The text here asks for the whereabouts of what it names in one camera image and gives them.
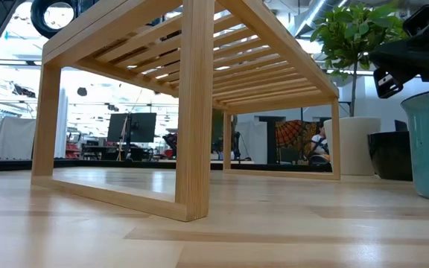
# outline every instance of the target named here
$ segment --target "person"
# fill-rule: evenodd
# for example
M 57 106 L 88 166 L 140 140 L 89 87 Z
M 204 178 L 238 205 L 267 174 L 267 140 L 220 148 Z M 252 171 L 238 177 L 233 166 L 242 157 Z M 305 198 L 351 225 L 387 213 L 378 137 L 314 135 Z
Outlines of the person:
M 313 154 L 328 155 L 327 137 L 325 136 L 323 124 L 320 126 L 320 133 L 311 139 L 311 149 Z

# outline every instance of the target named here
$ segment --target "green leaves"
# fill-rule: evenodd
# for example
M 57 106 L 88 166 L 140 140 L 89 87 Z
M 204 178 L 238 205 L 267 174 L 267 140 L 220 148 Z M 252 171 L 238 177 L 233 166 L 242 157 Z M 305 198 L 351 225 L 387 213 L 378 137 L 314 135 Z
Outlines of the green leaves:
M 335 14 L 335 19 L 338 22 L 350 23 L 354 21 L 354 17 L 347 11 L 341 11 Z
M 383 28 L 390 28 L 393 26 L 393 21 L 388 18 L 373 19 L 372 22 Z
M 358 31 L 358 25 L 348 26 L 345 32 L 345 38 L 351 38 L 357 33 L 357 31 Z
M 315 41 L 317 39 L 317 36 L 319 35 L 320 31 L 322 30 L 321 27 L 318 27 L 311 35 L 311 42 Z
M 395 4 L 366 9 L 363 4 L 351 7 L 336 7 L 317 19 L 317 29 L 312 33 L 311 41 L 319 40 L 322 52 L 327 56 L 325 67 L 335 69 L 333 76 L 346 79 L 349 69 L 358 63 L 361 68 L 369 69 L 370 61 L 366 52 L 373 51 L 384 42 L 406 37 L 402 30 L 402 21 L 391 16 Z
M 316 25 L 319 25 L 319 24 L 325 23 L 325 18 L 318 18 L 318 19 L 314 20 L 314 23 L 315 23 Z
M 363 22 L 359 27 L 358 27 L 358 33 L 360 35 L 364 35 L 366 34 L 368 31 L 370 30 L 370 26 L 367 22 Z
M 360 67 L 362 67 L 363 70 L 370 70 L 370 61 L 368 55 L 363 55 L 359 61 Z
M 390 15 L 391 13 L 396 12 L 395 7 L 397 6 L 397 2 L 394 1 L 390 4 L 385 4 L 384 6 L 375 8 L 368 16 L 368 18 L 372 21 L 376 19 L 382 19 L 385 16 Z
M 333 76 L 333 77 L 337 77 L 339 75 L 340 75 L 340 70 L 335 70 L 331 73 L 331 76 Z

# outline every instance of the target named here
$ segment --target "white planter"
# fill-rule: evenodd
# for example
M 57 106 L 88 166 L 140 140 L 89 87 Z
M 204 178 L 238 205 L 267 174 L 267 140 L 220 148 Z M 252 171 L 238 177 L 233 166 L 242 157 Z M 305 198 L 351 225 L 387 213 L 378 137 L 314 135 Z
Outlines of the white planter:
M 332 120 L 325 121 L 324 127 L 328 148 L 332 152 Z M 380 118 L 340 119 L 340 171 L 343 175 L 375 175 L 370 159 L 367 136 L 372 133 L 379 133 L 380 128 Z

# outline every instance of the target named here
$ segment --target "wooden bench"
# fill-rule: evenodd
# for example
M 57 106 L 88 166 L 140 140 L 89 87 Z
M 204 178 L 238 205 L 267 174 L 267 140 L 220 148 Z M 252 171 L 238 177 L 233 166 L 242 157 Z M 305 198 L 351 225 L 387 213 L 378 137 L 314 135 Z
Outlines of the wooden bench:
M 145 27 L 180 5 L 182 14 Z M 214 19 L 224 10 L 230 14 Z M 165 38 L 179 30 L 182 34 Z M 66 66 L 179 98 L 173 202 L 52 177 L 60 73 Z M 340 179 L 338 96 L 337 87 L 261 0 L 101 0 L 44 45 L 32 183 L 196 220 L 209 210 L 212 107 L 225 112 L 228 150 L 232 115 L 331 104 L 333 173 L 233 171 L 228 159 L 224 168 L 227 173 Z

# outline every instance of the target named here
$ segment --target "light wooden floor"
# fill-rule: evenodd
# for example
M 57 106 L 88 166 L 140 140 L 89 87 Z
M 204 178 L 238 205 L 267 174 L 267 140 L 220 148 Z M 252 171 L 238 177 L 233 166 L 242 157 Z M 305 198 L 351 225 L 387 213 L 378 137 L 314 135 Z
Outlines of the light wooden floor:
M 174 171 L 72 168 L 171 194 Z M 207 218 L 167 220 L 0 173 L 0 267 L 429 267 L 429 200 L 409 182 L 212 173 Z

